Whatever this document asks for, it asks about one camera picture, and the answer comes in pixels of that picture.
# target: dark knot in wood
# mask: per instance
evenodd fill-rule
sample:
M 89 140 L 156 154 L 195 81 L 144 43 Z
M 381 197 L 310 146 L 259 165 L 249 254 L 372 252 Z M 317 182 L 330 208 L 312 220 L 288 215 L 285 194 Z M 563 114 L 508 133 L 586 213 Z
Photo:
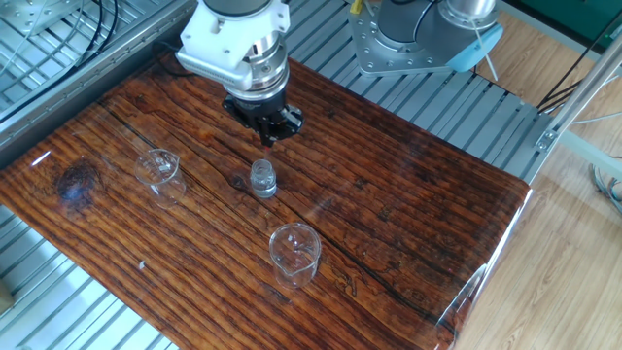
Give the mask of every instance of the dark knot in wood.
M 99 179 L 97 169 L 85 159 L 74 162 L 56 182 L 58 195 L 65 200 L 86 198 Z

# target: metal pole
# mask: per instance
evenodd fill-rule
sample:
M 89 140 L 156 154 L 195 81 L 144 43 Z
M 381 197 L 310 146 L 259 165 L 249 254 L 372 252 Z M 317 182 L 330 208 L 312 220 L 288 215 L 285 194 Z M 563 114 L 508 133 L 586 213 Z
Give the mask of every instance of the metal pole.
M 592 70 L 583 78 L 583 81 L 570 96 L 560 113 L 548 125 L 536 143 L 540 152 L 549 152 L 559 139 L 559 135 L 583 111 L 585 106 L 594 98 L 594 95 L 605 84 L 605 81 L 622 63 L 622 35 L 611 43 Z

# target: white cable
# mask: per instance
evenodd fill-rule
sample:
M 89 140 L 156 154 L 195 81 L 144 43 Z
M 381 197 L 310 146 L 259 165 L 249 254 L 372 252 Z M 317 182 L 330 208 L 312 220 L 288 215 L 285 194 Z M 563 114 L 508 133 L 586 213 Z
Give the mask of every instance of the white cable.
M 597 117 L 597 118 L 593 118 L 593 119 L 585 120 L 585 121 L 571 122 L 570 124 L 575 125 L 575 124 L 580 124 L 580 123 L 591 123 L 591 122 L 602 121 L 602 120 L 605 120 L 605 119 L 614 118 L 614 117 L 618 117 L 618 116 L 622 116 L 622 112 L 618 112 L 618 113 L 614 113 L 614 114 L 610 114 L 610 115 L 606 115 L 606 116 L 602 116 L 602 117 Z
M 9 69 L 9 66 L 11 65 L 13 60 L 16 58 L 17 52 L 19 51 L 19 49 L 21 48 L 23 43 L 27 42 L 28 38 L 30 38 L 30 33 L 32 33 L 32 30 L 37 26 L 37 23 L 39 22 L 39 18 L 41 18 L 41 14 L 43 13 L 43 10 L 46 8 L 46 5 L 48 5 L 48 1 L 50 1 L 50 0 L 46 0 L 43 3 L 43 6 L 41 7 L 41 11 L 39 11 L 39 15 L 37 15 L 37 18 L 32 23 L 32 29 L 28 33 L 26 33 L 26 36 L 23 37 L 23 39 L 21 40 L 21 43 L 19 43 L 19 45 L 17 45 L 16 50 L 13 52 L 13 55 L 11 55 L 11 57 L 7 61 L 7 64 L 5 64 L 5 66 L 2 68 L 2 70 L 0 70 L 0 76 L 2 76 L 7 69 Z
M 473 25 L 473 29 L 475 29 L 475 35 L 477 35 L 477 40 L 479 40 L 479 45 L 482 47 L 482 50 L 486 51 L 486 48 L 484 47 L 484 41 L 482 40 L 482 37 L 479 35 L 479 30 L 477 30 L 477 25 L 475 25 L 475 22 L 473 21 L 473 19 L 470 19 L 470 23 Z M 490 59 L 490 56 L 488 56 L 488 52 L 486 52 L 486 61 L 488 62 L 488 65 L 490 66 L 490 70 L 493 72 L 493 78 L 495 78 L 495 82 L 498 82 L 499 77 L 497 76 L 497 71 L 495 70 L 493 61 Z

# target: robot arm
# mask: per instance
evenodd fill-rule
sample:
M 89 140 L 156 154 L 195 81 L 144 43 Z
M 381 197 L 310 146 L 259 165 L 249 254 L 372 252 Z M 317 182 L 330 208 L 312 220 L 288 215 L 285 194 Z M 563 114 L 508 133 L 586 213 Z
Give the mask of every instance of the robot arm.
M 229 93 L 223 107 L 268 147 L 304 123 L 285 102 L 289 27 L 289 6 L 281 0 L 198 0 L 177 52 L 184 68 L 223 84 Z

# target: metal grating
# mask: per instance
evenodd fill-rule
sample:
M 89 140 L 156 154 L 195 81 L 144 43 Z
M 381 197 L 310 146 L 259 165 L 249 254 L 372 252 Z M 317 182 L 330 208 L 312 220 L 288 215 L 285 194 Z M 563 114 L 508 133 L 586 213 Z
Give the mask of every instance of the metal grating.
M 156 5 L 147 0 L 121 1 L 125 20 L 119 32 L 129 31 L 131 25 L 155 11 Z M 538 115 L 517 96 L 469 72 L 362 76 L 347 22 L 348 6 L 342 0 L 292 0 L 292 27 L 286 37 L 290 56 L 454 146 L 532 181 L 544 161 L 533 145 L 551 120 L 549 116 Z M 80 26 L 83 41 L 93 33 L 97 16 L 91 11 L 86 11 L 91 15 L 86 17 L 85 27 Z M 107 6 L 107 11 L 109 16 L 112 7 Z M 71 18 L 77 20 L 76 13 Z M 66 18 L 59 27 L 67 34 L 71 23 Z M 63 64 L 71 64 L 80 53 L 79 43 L 71 40 L 72 48 L 53 52 L 52 43 L 58 44 L 59 37 L 53 36 L 51 29 L 41 35 L 44 38 L 34 37 L 31 44 L 39 45 L 35 48 L 43 54 L 53 53 L 55 60 L 49 59 L 54 62 L 64 59 Z M 55 42 L 45 46 L 41 43 L 48 40 L 47 35 Z M 2 40 L 0 48 L 5 45 Z M 22 56 L 20 62 L 27 64 Z M 26 94 L 50 80 L 44 79 L 48 73 L 42 64 L 23 68 L 19 68 L 23 73 L 19 77 L 18 72 L 12 73 L 16 82 L 11 84 Z M 177 349 L 4 207 L 0 207 L 0 279 L 17 300 L 14 308 L 0 315 L 3 350 L 19 346 L 27 346 L 21 348 L 24 350 Z
M 114 18 L 113 0 L 102 1 L 104 16 L 95 48 L 99 48 L 108 36 Z M 0 17 L 0 71 L 6 66 L 0 75 L 0 130 L 11 113 L 62 78 L 85 53 L 99 21 L 99 5 L 93 0 L 78 1 L 79 7 L 82 4 L 84 6 L 81 10 L 73 11 L 41 33 L 28 37 L 23 43 L 26 33 Z M 115 38 L 131 30 L 140 19 L 154 14 L 161 5 L 158 0 L 121 0 L 119 20 L 109 43 L 112 44 Z M 14 59 L 7 65 L 14 53 Z

